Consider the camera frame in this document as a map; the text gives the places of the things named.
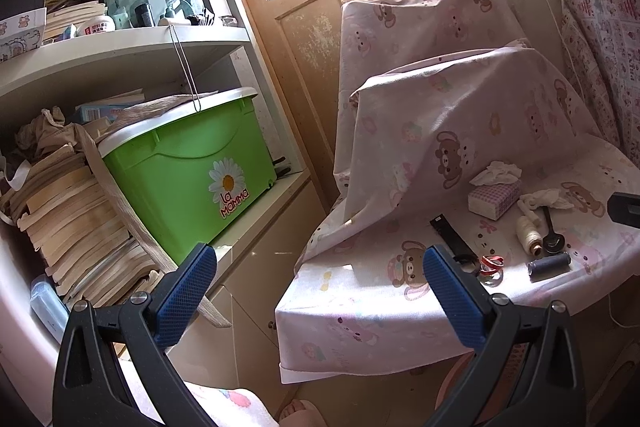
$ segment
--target black spoon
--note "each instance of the black spoon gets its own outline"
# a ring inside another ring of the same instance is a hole
[[[554,226],[551,224],[551,216],[549,215],[549,207],[543,206],[542,211],[545,213],[546,225],[549,228],[549,233],[542,238],[542,246],[550,254],[560,253],[564,250],[564,235],[554,231]]]

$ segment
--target crumpled tissue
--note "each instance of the crumpled tissue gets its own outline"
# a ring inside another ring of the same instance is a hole
[[[493,161],[469,183],[479,187],[480,185],[497,185],[500,183],[513,184],[520,179],[522,169],[513,164]]]
[[[540,206],[569,209],[573,208],[574,204],[560,196],[559,188],[545,188],[533,194],[523,194],[518,200],[518,207],[536,227],[540,226],[542,220],[533,211]]]

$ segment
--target cabinet door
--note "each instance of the cabinet door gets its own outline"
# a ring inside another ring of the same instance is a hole
[[[232,327],[215,328],[198,316],[169,352],[169,359],[183,380],[219,389],[248,389],[274,414],[288,391],[280,383],[277,347],[224,286],[212,302]]]
[[[234,300],[277,345],[275,308],[293,279],[293,267],[325,213],[309,183],[249,249],[225,279]]]

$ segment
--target metal screw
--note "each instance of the metal screw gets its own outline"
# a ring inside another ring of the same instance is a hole
[[[74,304],[74,311],[83,312],[88,305],[89,304],[87,303],[87,301],[78,301],[76,302],[76,304]]]
[[[146,301],[148,294],[146,292],[135,292],[132,296],[129,297],[131,304],[142,304]]]
[[[558,313],[564,313],[566,311],[566,304],[562,301],[553,301],[551,303],[551,309]]]
[[[491,300],[498,304],[498,306],[506,306],[510,300],[504,293],[494,293],[491,295]]]

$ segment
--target beige fabric strap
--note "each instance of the beige fabric strap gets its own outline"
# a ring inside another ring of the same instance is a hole
[[[122,112],[123,115],[113,123],[113,126],[120,124],[120,120],[123,117],[126,118],[122,120],[123,124],[118,126],[118,128],[124,127],[125,121],[127,122],[126,124],[131,124],[135,121],[144,120],[145,118],[153,118],[154,116],[159,116],[168,111],[172,107],[176,107],[181,103],[190,101],[190,95],[176,95],[140,104],[138,106],[134,106],[135,108],[131,108],[132,110],[124,110]],[[95,178],[98,180],[98,183],[102,187],[102,190],[104,190],[107,199],[113,205],[114,210],[129,229],[131,235],[136,238],[143,250],[151,257],[151,259],[154,260],[162,272],[168,273],[177,269],[178,266],[174,263],[174,260],[167,255],[160,245],[158,245],[158,242],[149,233],[142,221],[140,221],[140,218],[133,211],[133,208],[131,208],[129,201],[124,197],[124,194],[118,187],[118,184],[113,179],[113,176],[111,176],[109,169],[104,164],[94,140],[81,125],[73,124],[73,126],[76,139],[84,151],[87,163],[89,163],[89,166],[91,167]],[[109,132],[105,134],[105,136],[108,136],[108,134],[111,134],[114,131],[116,131],[116,129],[109,129]],[[204,297],[202,302],[200,302],[198,311],[217,328],[231,327],[231,323],[226,320],[226,318],[206,297]]]

